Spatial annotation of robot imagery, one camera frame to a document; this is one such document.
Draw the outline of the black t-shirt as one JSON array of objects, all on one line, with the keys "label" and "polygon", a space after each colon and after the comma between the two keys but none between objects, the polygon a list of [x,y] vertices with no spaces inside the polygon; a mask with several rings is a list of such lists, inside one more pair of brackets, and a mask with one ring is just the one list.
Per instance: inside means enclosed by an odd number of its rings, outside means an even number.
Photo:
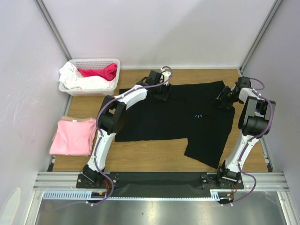
[{"label": "black t-shirt", "polygon": [[174,85],[167,101],[148,96],[127,109],[116,142],[187,138],[185,156],[218,168],[232,130],[234,107],[213,104],[223,81]]}]

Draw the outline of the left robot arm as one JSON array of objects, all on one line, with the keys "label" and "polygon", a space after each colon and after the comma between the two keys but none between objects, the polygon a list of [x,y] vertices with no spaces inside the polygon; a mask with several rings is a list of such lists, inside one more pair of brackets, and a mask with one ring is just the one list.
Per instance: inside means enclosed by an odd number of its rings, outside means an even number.
[{"label": "left robot arm", "polygon": [[172,85],[169,83],[173,76],[170,67],[164,66],[159,72],[152,70],[148,76],[137,82],[132,88],[115,97],[106,96],[96,118],[97,139],[91,157],[82,170],[82,182],[97,188],[103,180],[109,178],[104,175],[106,157],[111,143],[125,123],[126,111],[146,99],[154,96],[166,101]]}]

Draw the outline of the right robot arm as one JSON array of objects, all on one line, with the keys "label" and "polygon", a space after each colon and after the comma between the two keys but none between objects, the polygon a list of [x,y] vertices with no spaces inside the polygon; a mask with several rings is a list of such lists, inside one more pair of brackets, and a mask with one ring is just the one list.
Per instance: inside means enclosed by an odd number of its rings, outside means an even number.
[{"label": "right robot arm", "polygon": [[235,102],[244,105],[238,123],[238,141],[217,171],[215,181],[220,188],[231,188],[242,182],[242,168],[251,149],[269,133],[272,125],[276,102],[259,93],[264,89],[264,84],[256,89],[252,87],[251,81],[252,78],[249,77],[238,78],[233,88],[226,86],[214,100],[214,104],[220,109],[228,110]]}]

